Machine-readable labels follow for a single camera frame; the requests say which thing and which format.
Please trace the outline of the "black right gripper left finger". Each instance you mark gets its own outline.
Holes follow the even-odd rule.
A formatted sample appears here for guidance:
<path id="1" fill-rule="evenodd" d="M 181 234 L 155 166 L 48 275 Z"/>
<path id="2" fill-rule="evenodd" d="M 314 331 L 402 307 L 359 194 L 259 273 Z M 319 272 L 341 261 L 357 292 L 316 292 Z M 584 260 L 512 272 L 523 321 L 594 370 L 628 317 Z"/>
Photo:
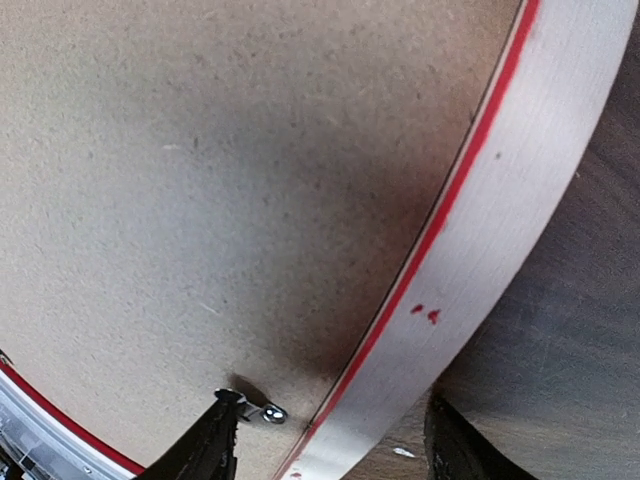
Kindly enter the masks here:
<path id="1" fill-rule="evenodd" d="M 145 480 L 234 479 L 238 412 L 245 397 L 233 390 L 215 392 L 213 405 L 154 463 Z"/>

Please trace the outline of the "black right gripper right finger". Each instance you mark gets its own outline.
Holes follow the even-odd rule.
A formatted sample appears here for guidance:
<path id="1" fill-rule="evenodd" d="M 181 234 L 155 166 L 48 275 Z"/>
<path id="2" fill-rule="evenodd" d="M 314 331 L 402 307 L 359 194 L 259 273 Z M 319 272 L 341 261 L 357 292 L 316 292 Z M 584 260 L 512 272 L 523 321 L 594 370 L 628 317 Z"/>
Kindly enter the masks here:
<path id="1" fill-rule="evenodd" d="M 429 400 L 424 444 L 428 479 L 535 480 L 439 395 Z"/>

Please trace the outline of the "brown backing board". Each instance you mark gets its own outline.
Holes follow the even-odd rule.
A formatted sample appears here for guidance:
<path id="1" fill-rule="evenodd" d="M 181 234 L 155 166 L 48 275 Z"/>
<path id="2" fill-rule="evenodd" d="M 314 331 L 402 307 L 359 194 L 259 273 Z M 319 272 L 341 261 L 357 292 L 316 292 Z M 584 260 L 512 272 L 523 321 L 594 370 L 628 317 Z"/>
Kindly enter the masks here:
<path id="1" fill-rule="evenodd" d="M 139 464 L 213 391 L 268 479 L 418 236 L 514 1 L 5 1 L 1 347 Z"/>

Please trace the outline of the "pink wooden picture frame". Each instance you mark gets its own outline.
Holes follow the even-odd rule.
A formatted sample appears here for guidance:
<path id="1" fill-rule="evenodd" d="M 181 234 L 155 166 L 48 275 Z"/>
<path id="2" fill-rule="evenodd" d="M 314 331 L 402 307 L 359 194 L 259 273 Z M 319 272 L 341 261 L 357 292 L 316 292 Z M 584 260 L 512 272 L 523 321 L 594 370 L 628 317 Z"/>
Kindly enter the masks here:
<path id="1" fill-rule="evenodd" d="M 489 81 L 418 236 L 348 362 L 268 479 L 341 479 L 357 465 L 463 349 L 564 195 L 639 5 L 514 2 Z M 3 372 L 136 476 L 152 463 L 137 463 L 69 417 L 19 374 L 1 347 Z M 239 432 L 289 422 L 289 412 L 256 387 L 217 388 L 211 405 L 224 388 L 288 413 L 282 425 L 241 421 Z"/>

